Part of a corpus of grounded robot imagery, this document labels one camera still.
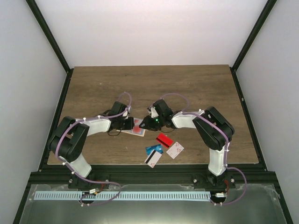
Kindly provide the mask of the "beige leather card holder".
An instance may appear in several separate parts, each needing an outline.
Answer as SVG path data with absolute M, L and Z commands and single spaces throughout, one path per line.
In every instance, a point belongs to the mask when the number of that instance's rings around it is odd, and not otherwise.
M 145 135 L 145 129 L 139 127 L 141 122 L 142 122 L 142 119 L 134 118 L 133 129 L 124 130 L 122 132 L 143 137 Z

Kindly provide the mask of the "red card black stripe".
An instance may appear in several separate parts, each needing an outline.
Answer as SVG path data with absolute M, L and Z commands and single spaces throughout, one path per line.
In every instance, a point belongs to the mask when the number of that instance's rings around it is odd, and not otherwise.
M 173 140 L 163 133 L 160 133 L 156 137 L 156 140 L 166 148 L 169 148 L 173 144 Z

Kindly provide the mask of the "white card pink pattern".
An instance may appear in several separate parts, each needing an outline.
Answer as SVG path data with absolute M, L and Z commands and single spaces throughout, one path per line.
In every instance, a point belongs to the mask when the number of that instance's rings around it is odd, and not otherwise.
M 175 159 L 182 151 L 184 150 L 184 147 L 178 143 L 175 142 L 167 151 L 166 153 L 172 158 Z

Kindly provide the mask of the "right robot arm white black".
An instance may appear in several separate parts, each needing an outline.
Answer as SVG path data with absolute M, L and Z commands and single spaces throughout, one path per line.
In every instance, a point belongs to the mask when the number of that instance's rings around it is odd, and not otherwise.
M 235 133 L 223 115 L 213 106 L 197 112 L 174 112 L 163 99 L 154 102 L 147 110 L 149 115 L 139 125 L 142 129 L 161 131 L 167 127 L 173 130 L 193 128 L 198 131 L 209 148 L 208 184 L 213 188 L 220 187 L 225 179 L 228 147 Z

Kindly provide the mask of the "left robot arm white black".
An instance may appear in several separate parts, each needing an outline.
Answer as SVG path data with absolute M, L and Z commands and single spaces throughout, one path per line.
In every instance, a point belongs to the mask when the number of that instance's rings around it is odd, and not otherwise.
M 73 173 L 78 174 L 79 183 L 89 189 L 95 184 L 95 176 L 90 173 L 92 167 L 82 155 L 86 138 L 112 130 L 131 130 L 134 118 L 130 117 L 130 112 L 131 105 L 115 101 L 110 110 L 93 118 L 66 116 L 48 140 L 47 148 Z

